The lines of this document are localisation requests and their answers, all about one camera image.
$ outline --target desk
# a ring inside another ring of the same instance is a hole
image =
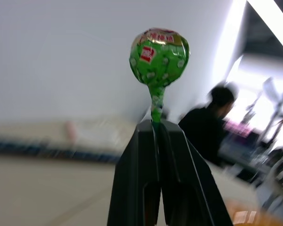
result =
[[[228,140],[224,141],[220,147],[219,157],[227,162],[237,164],[252,173],[262,173],[267,175],[270,167],[266,165],[256,165],[251,158],[251,149],[242,145],[234,144]]]

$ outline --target green candy wrapper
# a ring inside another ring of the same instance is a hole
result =
[[[152,28],[135,38],[130,67],[136,79],[149,88],[153,123],[160,122],[165,88],[182,75],[189,56],[187,40],[174,31]]]

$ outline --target lollipop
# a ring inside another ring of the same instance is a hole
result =
[[[183,73],[190,56],[186,39],[174,31],[152,28],[138,35],[130,53],[130,67],[149,88],[153,124],[160,122],[165,88]]]

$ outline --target dark hair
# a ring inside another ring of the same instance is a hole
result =
[[[223,107],[228,103],[234,102],[235,97],[232,91],[224,86],[216,86],[210,92],[212,102],[209,107]]]

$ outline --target ceiling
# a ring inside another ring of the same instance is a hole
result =
[[[275,0],[275,2],[283,12],[283,0]],[[246,6],[244,19],[246,41],[242,54],[253,53],[283,58],[282,44],[249,3]]]

